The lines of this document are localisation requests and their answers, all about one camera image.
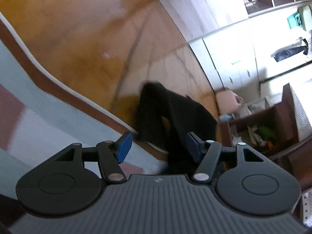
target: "black bag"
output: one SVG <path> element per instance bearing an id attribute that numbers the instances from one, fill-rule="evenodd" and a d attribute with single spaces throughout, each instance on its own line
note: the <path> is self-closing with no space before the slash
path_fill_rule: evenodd
<path id="1" fill-rule="evenodd" d="M 308 54 L 308 42 L 306 39 L 303 39 L 303 42 L 305 43 L 305 46 L 299 46 L 299 47 L 294 47 L 294 48 L 287 48 L 284 50 L 281 50 L 277 52 L 273 57 L 274 59 L 279 62 L 282 60 L 285 60 L 288 57 L 291 57 L 295 54 L 298 54 L 303 51 L 303 54 L 307 55 Z"/>

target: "wooden floor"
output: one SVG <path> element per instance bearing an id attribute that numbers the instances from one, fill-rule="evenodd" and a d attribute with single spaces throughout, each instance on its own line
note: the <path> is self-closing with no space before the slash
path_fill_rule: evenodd
<path id="1" fill-rule="evenodd" d="M 217 117 L 209 82 L 158 0 L 0 0 L 0 11 L 49 73 L 131 126 L 148 80 Z"/>

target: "metal rivet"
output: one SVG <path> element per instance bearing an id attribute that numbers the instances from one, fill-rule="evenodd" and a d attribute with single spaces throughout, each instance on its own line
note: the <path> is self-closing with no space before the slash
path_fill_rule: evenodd
<path id="1" fill-rule="evenodd" d="M 124 179 L 124 175 L 120 173 L 112 173 L 108 176 L 108 178 L 112 181 L 121 181 Z"/>
<path id="2" fill-rule="evenodd" d="M 206 173 L 196 173 L 193 177 L 198 181 L 206 181 L 209 179 L 209 175 Z"/>

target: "logo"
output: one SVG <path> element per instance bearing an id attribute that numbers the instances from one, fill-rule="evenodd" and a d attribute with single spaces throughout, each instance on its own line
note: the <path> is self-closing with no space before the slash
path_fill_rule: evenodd
<path id="1" fill-rule="evenodd" d="M 156 178 L 156 179 L 155 179 L 155 182 L 157 182 L 157 183 L 162 182 L 162 181 L 163 181 L 162 178 Z"/>

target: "wooden cabinet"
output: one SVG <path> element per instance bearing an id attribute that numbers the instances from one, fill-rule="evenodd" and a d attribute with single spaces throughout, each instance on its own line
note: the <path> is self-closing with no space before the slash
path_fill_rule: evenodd
<path id="1" fill-rule="evenodd" d="M 186 41 L 248 18 L 242 0 L 160 0 Z"/>

